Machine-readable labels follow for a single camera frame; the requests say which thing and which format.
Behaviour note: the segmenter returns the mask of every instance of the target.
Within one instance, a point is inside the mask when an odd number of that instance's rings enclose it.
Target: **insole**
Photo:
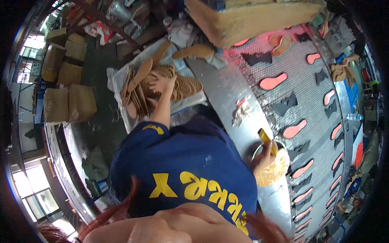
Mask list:
[[[304,172],[306,172],[309,167],[311,167],[312,165],[314,164],[314,160],[312,159],[306,166],[304,166],[303,168],[300,168],[298,170],[296,170],[296,172],[293,173],[292,175],[292,178],[296,179],[298,177],[300,177]]]
[[[328,118],[330,118],[332,113],[334,113],[337,110],[338,110],[338,108],[336,107],[335,101],[332,101],[332,104],[324,109]]]
[[[306,193],[301,194],[300,196],[296,197],[296,198],[293,200],[293,202],[294,202],[294,203],[300,202],[300,201],[303,200],[308,194],[310,194],[313,190],[314,190],[314,188],[311,187],[308,191],[306,191]]]
[[[296,232],[304,229],[306,226],[308,226],[309,222],[311,222],[312,219],[308,219],[305,223],[303,223],[302,225],[300,225],[299,227],[296,228]]]
[[[315,76],[316,76],[317,85],[320,85],[321,82],[323,82],[326,78],[328,78],[324,69],[322,69],[319,73],[315,73]]]
[[[315,53],[315,54],[309,54],[307,56],[307,62],[308,64],[313,64],[315,62],[316,59],[319,59],[321,56],[319,53]]]
[[[334,206],[332,206],[332,207],[323,215],[323,218],[325,218],[325,217],[327,216],[327,214],[329,214],[333,209],[334,209]]]
[[[302,237],[303,235],[305,235],[305,233],[307,232],[307,230],[304,230],[301,234],[298,234],[296,237],[293,238],[293,240],[297,240],[298,238]]]
[[[298,146],[297,148],[295,148],[294,150],[288,150],[288,154],[289,154],[289,158],[291,160],[291,162],[297,157],[299,156],[300,154],[303,154],[305,153],[308,148],[309,148],[309,143],[311,142],[311,140],[308,140],[308,142],[306,142],[304,145],[301,145],[301,146]]]
[[[319,226],[322,226],[325,222],[327,222],[329,220],[330,216],[328,216],[325,219],[323,219],[323,221],[319,224]]]
[[[287,78],[288,78],[288,75],[286,73],[282,73],[275,78],[263,79],[261,81],[261,83],[259,84],[259,86],[264,90],[272,90],[275,87],[277,87],[277,85],[279,85],[280,83],[285,81]]]
[[[304,212],[300,213],[299,215],[297,215],[294,220],[299,220],[299,219],[302,219],[304,216],[307,216],[309,215],[309,213],[311,213],[311,210],[312,210],[312,206],[310,206],[307,210],[305,210]]]
[[[335,90],[332,89],[330,92],[326,93],[326,95],[324,95],[324,105],[328,105],[329,104],[329,101],[331,99],[331,97],[335,94]]]
[[[284,130],[283,136],[285,138],[293,138],[307,125],[307,121],[304,119],[298,125],[290,126]]]
[[[339,132],[339,130],[342,128],[342,124],[339,123],[339,125],[337,127],[335,127],[335,129],[332,131],[332,134],[331,134],[331,140],[334,140],[335,137],[336,137],[336,134]]]
[[[331,199],[328,200],[328,203],[326,204],[327,207],[328,207],[329,205],[332,204],[332,202],[334,201],[334,199],[335,199],[335,197],[336,197],[337,195],[338,195],[338,192],[336,192],[335,195],[333,195],[333,196],[331,197]]]
[[[342,178],[342,175],[340,175],[339,177],[338,177],[338,179],[336,179],[336,181],[334,181],[334,183],[332,183],[332,186],[331,186],[331,188],[329,189],[330,191],[332,191],[332,189],[334,189],[335,188],[335,185],[339,182],[339,180]]]
[[[292,108],[293,106],[297,105],[297,99],[296,95],[292,91],[291,95],[289,98],[283,99],[281,101],[281,104],[274,104],[273,105],[273,110],[279,114],[280,116],[284,116],[285,113]]]

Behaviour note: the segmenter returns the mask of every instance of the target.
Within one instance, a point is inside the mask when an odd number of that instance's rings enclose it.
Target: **person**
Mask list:
[[[327,1],[321,33],[330,47],[333,58],[338,57],[347,46],[354,44],[354,53],[343,58],[340,63],[342,66],[347,66],[351,61],[358,60],[363,55],[366,41],[362,28],[340,1]]]
[[[156,109],[123,140],[110,168],[121,203],[79,230],[80,242],[289,242],[256,212],[256,179],[220,127],[194,117],[170,128],[176,76],[153,74],[151,89],[161,93]],[[264,144],[253,170],[274,161],[271,148]]]

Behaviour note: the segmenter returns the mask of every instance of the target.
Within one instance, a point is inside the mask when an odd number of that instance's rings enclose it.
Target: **plastic bottle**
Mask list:
[[[363,119],[363,115],[361,115],[361,114],[348,114],[346,119],[349,121],[360,121]]]

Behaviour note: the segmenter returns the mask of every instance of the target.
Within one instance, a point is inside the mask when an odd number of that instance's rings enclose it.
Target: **perforated metal surface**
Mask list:
[[[232,48],[229,51],[230,56],[238,65],[246,80],[257,96],[264,114],[270,124],[276,139],[281,140],[286,145],[287,150],[305,144],[310,140],[308,151],[297,156],[291,163],[291,171],[306,165],[311,159],[314,159],[314,164],[299,178],[292,179],[287,176],[289,185],[289,194],[291,205],[294,205],[293,200],[308,191],[313,187],[313,191],[306,198],[312,195],[311,201],[298,211],[292,209],[292,217],[308,209],[310,206],[312,210],[304,220],[301,220],[295,225],[295,228],[302,225],[308,219],[312,218],[307,232],[304,234],[306,238],[312,236],[320,228],[319,225],[323,220],[323,215],[328,211],[326,203],[337,192],[334,191],[330,195],[330,187],[332,183],[343,173],[343,165],[338,169],[335,178],[333,178],[332,165],[337,157],[344,150],[344,140],[334,148],[334,140],[331,140],[331,133],[333,129],[342,122],[342,115],[340,112],[339,100],[336,95],[331,98],[330,104],[335,100],[337,112],[332,113],[330,118],[326,116],[323,105],[324,95],[334,89],[333,82],[330,78],[325,79],[318,86],[315,80],[315,73],[324,69],[328,77],[330,73],[322,59],[315,60],[314,64],[307,63],[307,55],[317,53],[317,49],[313,42],[307,41],[299,43],[294,34],[303,34],[305,31],[300,26],[292,27],[290,30],[280,30],[270,33],[265,33],[253,38],[248,43],[240,47]],[[284,53],[281,57],[273,58],[273,63],[258,63],[254,66],[249,66],[241,58],[241,53],[253,54],[255,52],[269,52],[273,47],[269,43],[269,38],[272,35],[289,35],[295,41],[292,43],[289,51]],[[281,73],[287,73],[288,78],[273,90],[265,91],[259,88],[259,82],[267,77],[276,77]],[[298,105],[290,108],[286,114],[281,117],[272,109],[272,104],[280,103],[282,99],[289,97],[291,92],[296,94]],[[282,136],[283,130],[288,126],[297,125],[302,119],[307,120],[307,125],[293,138],[285,139]],[[309,184],[304,185],[297,193],[292,190],[294,185],[298,185],[303,180],[307,179],[312,174],[312,179]]]

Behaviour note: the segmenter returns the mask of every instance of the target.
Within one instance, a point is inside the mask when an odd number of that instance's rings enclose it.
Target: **pink shoe sole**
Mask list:
[[[283,73],[275,78],[265,78],[261,81],[259,86],[264,90],[272,90],[277,87],[277,85],[285,81],[287,78],[288,75],[286,73]]]

